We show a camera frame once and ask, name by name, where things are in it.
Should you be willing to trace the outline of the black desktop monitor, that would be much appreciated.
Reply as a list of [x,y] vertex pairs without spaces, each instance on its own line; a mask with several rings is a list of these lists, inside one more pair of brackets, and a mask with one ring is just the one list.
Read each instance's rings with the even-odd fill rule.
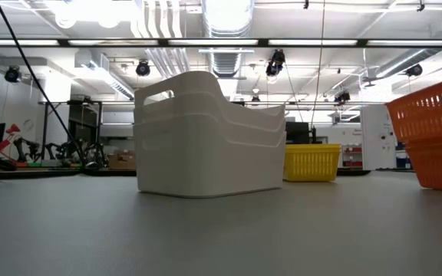
[[309,144],[310,130],[308,123],[286,122],[286,143],[287,144]]

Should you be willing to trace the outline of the black table edge rail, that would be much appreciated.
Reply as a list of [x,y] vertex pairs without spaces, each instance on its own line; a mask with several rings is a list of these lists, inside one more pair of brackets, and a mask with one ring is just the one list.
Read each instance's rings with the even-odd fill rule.
[[16,171],[0,171],[2,179],[43,179],[51,177],[64,177],[76,175],[109,177],[125,176],[134,177],[137,173],[133,170],[109,170],[109,169],[23,169]]

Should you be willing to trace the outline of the overhead bar with light strips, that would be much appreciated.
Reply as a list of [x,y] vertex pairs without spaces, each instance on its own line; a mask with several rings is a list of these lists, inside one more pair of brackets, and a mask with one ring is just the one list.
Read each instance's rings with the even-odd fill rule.
[[343,39],[343,38],[0,38],[0,48],[439,48],[442,39]]

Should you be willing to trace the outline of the yellow slotted plastic basket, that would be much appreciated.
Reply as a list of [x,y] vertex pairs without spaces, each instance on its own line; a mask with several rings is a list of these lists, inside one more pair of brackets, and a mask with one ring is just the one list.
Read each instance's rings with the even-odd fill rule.
[[287,144],[283,179],[288,182],[331,182],[336,179],[339,144]]

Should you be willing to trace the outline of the white cabinet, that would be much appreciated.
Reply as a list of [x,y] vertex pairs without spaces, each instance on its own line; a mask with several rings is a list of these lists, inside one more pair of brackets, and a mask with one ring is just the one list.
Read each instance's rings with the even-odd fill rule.
[[396,139],[385,105],[361,109],[362,158],[364,170],[393,169],[396,166]]

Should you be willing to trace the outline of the silver ventilation duct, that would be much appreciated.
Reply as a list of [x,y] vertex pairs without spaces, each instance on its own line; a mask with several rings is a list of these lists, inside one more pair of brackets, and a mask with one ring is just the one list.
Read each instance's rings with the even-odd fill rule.
[[[204,36],[208,38],[247,38],[252,27],[255,0],[201,0]],[[211,71],[217,77],[235,77],[241,53],[209,54]]]

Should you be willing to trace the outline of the cardboard box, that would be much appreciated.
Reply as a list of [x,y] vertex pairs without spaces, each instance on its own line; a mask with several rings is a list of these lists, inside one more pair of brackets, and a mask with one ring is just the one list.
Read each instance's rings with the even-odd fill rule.
[[108,165],[115,170],[135,170],[136,154],[131,150],[115,150],[108,156]]

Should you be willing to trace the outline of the red desk lamp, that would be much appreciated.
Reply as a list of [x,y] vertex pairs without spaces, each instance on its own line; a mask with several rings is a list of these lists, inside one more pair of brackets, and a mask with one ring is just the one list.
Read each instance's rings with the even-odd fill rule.
[[2,136],[4,136],[4,133],[7,134],[6,138],[2,137],[2,140],[0,141],[0,154],[2,154],[8,159],[11,159],[11,157],[7,153],[5,153],[5,148],[10,147],[14,143],[14,141],[18,138],[17,133],[20,132],[20,129],[14,123],[7,130],[4,130],[4,128],[5,124],[0,123]]

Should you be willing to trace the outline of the white plastic handled basket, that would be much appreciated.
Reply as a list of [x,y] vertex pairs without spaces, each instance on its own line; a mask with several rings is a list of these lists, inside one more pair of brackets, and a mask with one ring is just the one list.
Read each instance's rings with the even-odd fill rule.
[[224,97],[218,80],[211,73],[190,71],[136,90],[134,108],[137,104],[147,105],[175,96],[194,93]]
[[284,114],[283,106],[250,109],[231,103],[224,97],[194,93],[175,96],[147,105],[137,104],[134,108],[134,124],[159,122],[186,115],[205,115],[232,126],[277,131],[284,129]]
[[212,198],[282,185],[285,125],[234,129],[188,114],[134,125],[137,188],[184,198]]

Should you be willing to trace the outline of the black metal stand frame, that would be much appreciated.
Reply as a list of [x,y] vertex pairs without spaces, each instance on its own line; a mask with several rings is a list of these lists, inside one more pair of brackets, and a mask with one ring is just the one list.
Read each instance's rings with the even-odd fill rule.
[[59,161],[50,159],[45,145],[62,144],[82,139],[87,143],[101,143],[101,124],[104,104],[96,100],[42,101],[43,119],[41,131],[41,161],[56,164]]

